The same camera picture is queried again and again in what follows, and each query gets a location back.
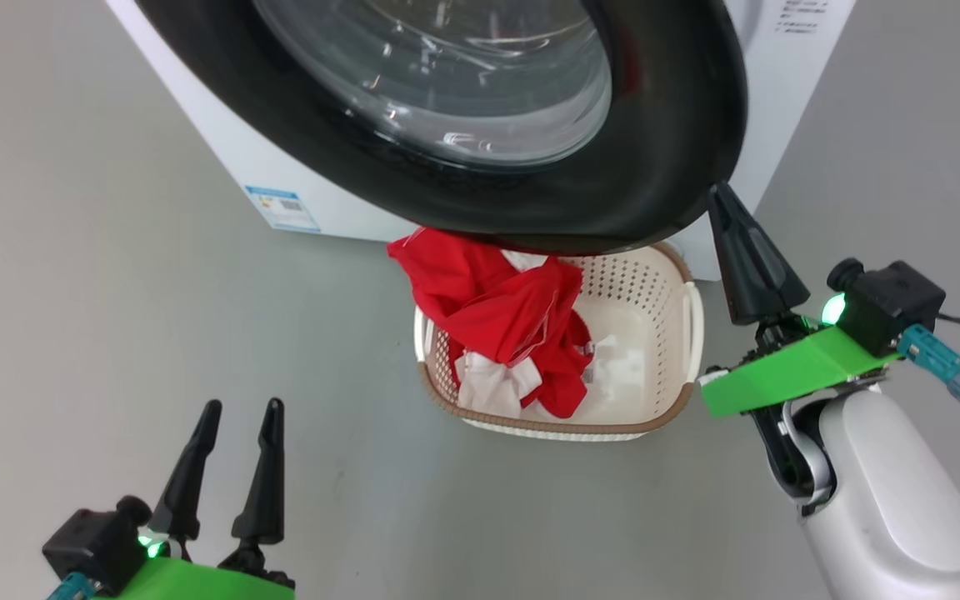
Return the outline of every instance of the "floor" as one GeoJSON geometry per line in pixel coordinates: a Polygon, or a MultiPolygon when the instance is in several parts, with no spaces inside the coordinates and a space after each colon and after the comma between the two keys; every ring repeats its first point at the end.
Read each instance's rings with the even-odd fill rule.
{"type": "MultiPolygon", "coordinates": [[[[808,312],[854,254],[906,258],[960,314],[960,3],[862,4],[759,219],[808,312]]],[[[750,332],[702,292],[705,364],[734,362],[750,332]]],[[[632,443],[481,432],[426,399],[411,311],[378,244],[267,228],[101,3],[0,0],[0,598],[49,593],[38,549],[73,510],[155,501],[209,398],[192,553],[220,561],[273,395],[270,566],[299,598],[828,597],[746,419],[693,399],[632,443]]],[[[960,406],[895,379],[960,489],[960,406]]]]}

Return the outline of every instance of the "basket handle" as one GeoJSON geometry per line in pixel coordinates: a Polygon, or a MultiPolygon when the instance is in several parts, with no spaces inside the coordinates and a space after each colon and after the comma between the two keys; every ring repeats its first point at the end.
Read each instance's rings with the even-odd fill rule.
{"type": "Polygon", "coordinates": [[[417,362],[423,363],[428,360],[428,354],[432,351],[432,322],[420,312],[420,308],[414,307],[414,354],[417,356],[417,362]]]}
{"type": "Polygon", "coordinates": [[[702,368],[702,346],[706,328],[702,312],[702,295],[694,281],[683,284],[683,356],[688,357],[687,383],[698,378],[702,368]]]}

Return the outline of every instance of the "beige plastic basket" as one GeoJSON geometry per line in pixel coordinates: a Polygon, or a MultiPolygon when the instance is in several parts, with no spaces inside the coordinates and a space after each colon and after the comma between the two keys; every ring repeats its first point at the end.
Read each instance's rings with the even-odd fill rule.
{"type": "Polygon", "coordinates": [[[414,349],[432,399],[469,425],[544,440],[632,440],[672,421],[690,398],[702,363],[702,299],[685,263],[661,243],[563,261],[583,269],[574,308],[595,345],[584,373],[587,396],[576,414],[550,417],[538,402],[522,418],[459,407],[447,334],[416,310],[414,349]]]}

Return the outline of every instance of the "washing machine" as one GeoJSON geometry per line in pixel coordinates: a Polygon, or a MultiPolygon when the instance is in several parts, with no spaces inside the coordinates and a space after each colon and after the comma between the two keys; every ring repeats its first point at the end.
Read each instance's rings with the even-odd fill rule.
{"type": "Polygon", "coordinates": [[[271,227],[417,224],[720,278],[853,0],[107,0],[271,227]]]}

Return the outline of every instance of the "red garment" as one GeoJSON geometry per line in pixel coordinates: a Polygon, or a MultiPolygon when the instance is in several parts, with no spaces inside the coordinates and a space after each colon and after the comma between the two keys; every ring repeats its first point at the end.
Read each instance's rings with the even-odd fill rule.
{"type": "Polygon", "coordinates": [[[496,247],[429,228],[389,243],[387,254],[410,278],[420,311],[449,335],[451,365],[465,348],[510,366],[531,357],[543,383],[522,406],[538,399],[555,417],[575,413],[591,362],[582,351],[590,335],[573,312],[578,267],[549,258],[518,272],[496,247]]]}

